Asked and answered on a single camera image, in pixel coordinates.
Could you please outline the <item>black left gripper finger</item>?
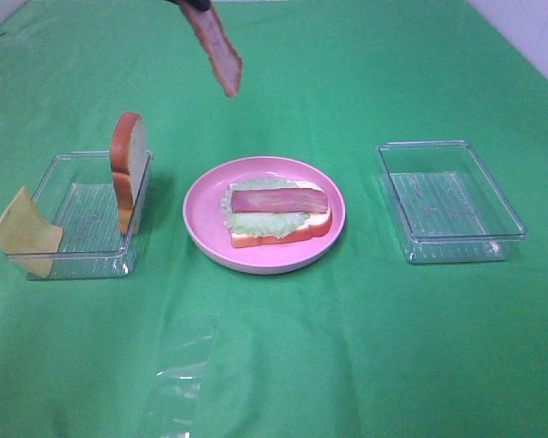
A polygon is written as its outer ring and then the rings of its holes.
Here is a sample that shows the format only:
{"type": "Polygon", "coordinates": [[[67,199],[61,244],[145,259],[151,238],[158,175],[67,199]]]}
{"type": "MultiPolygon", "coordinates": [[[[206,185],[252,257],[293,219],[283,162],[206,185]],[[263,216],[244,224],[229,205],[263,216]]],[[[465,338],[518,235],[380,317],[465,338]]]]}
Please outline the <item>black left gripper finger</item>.
{"type": "Polygon", "coordinates": [[[211,8],[210,0],[176,0],[177,4],[187,4],[198,12],[206,12],[211,8]]]}

